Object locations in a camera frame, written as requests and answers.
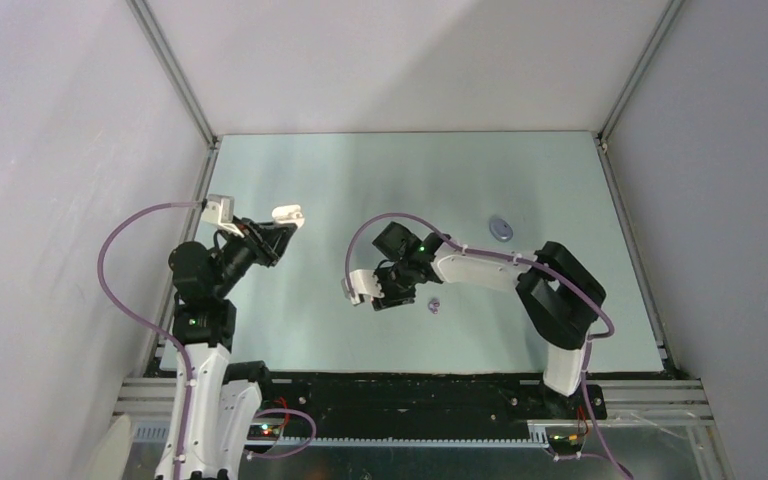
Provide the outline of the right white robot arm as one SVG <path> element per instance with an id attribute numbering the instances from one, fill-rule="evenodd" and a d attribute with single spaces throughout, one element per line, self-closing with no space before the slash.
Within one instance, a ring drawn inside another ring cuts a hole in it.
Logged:
<path id="1" fill-rule="evenodd" d="M 409 305 L 426 283 L 514 294 L 547 345 L 543 408 L 566 418 L 580 407 L 586 345 L 607 294 L 565 246 L 548 241 L 529 255 L 505 254 L 457 246 L 447 234 L 419 238 L 398 222 L 389 223 L 372 244 L 384 259 L 373 270 L 348 273 L 344 290 L 353 304 L 370 301 L 376 311 Z"/>

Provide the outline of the white earbud charging case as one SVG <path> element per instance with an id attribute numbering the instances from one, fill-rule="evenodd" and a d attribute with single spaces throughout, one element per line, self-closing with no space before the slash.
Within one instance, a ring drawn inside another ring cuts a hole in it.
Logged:
<path id="1" fill-rule="evenodd" d="M 300 229 L 305 223 L 302 207 L 298 204 L 275 207 L 271 216 L 275 224 L 292 225 L 297 229 Z"/>

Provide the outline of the blue round disc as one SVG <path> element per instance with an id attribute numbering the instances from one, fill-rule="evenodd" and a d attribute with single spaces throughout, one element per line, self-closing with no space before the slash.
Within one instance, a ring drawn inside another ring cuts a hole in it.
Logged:
<path id="1" fill-rule="evenodd" d="M 500 217 L 492 217 L 488 221 L 488 230 L 498 242 L 506 243 L 513 239 L 514 230 L 511 225 Z"/>

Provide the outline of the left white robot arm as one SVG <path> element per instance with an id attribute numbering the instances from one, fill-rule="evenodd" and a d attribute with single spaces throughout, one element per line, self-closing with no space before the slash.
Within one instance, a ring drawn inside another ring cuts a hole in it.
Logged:
<path id="1" fill-rule="evenodd" d="M 262 361 L 231 361 L 235 305 L 228 295 L 254 265 L 273 267 L 303 216 L 253 222 L 234 217 L 217 228 L 222 244 L 180 244 L 169 255 L 176 307 L 172 343 L 176 390 L 157 479 L 236 479 L 254 416 L 276 403 Z"/>

